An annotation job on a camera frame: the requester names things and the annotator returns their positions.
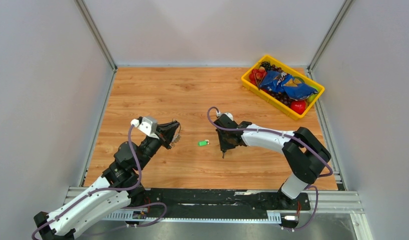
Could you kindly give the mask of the blue key tag with key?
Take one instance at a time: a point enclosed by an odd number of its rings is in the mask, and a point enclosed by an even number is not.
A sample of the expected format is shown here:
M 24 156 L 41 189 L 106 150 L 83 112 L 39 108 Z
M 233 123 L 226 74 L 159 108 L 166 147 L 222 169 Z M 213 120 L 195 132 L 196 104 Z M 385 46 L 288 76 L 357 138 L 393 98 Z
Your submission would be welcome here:
M 225 155 L 226 155 L 227 150 L 226 150 L 226 149 L 222 149 L 222 150 L 221 150 L 221 152 L 222 152 L 222 159 L 224 159 L 224 158 L 225 158 Z

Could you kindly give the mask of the silver metal keyring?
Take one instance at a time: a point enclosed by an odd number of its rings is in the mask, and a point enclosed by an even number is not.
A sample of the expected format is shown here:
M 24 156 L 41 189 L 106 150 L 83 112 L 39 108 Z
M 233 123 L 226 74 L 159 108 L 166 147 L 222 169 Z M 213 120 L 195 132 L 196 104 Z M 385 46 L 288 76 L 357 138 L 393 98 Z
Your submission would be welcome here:
M 172 138 L 172 140 L 170 142 L 171 147 L 175 147 L 176 143 L 178 143 L 179 140 L 181 139 L 181 129 L 182 129 L 181 123 L 179 121 L 176 121 L 176 122 L 177 122 L 177 128 L 176 128 L 174 136 L 173 136 L 173 138 Z

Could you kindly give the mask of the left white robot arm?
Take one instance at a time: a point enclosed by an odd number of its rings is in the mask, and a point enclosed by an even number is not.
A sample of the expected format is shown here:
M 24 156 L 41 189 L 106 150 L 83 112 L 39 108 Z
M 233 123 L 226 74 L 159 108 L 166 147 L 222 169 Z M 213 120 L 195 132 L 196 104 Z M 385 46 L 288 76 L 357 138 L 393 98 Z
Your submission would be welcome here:
M 177 142 L 177 120 L 159 124 L 150 116 L 130 122 L 127 141 L 114 154 L 114 161 L 94 183 L 60 208 L 37 213 L 33 240 L 75 240 L 107 215 L 122 208 L 147 208 L 142 170 L 164 147 Z

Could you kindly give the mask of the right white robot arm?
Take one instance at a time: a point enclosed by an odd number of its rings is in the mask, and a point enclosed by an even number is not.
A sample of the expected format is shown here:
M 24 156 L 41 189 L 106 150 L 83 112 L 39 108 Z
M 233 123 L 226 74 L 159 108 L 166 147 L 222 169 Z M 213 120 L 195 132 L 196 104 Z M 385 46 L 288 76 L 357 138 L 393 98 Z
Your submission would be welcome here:
M 280 187 L 278 202 L 285 209 L 297 204 L 299 194 L 322 177 L 323 169 L 333 173 L 329 166 L 331 153 L 308 128 L 278 131 L 249 121 L 236 123 L 226 113 L 212 124 L 216 127 L 222 153 L 236 147 L 259 147 L 284 155 L 291 175 Z

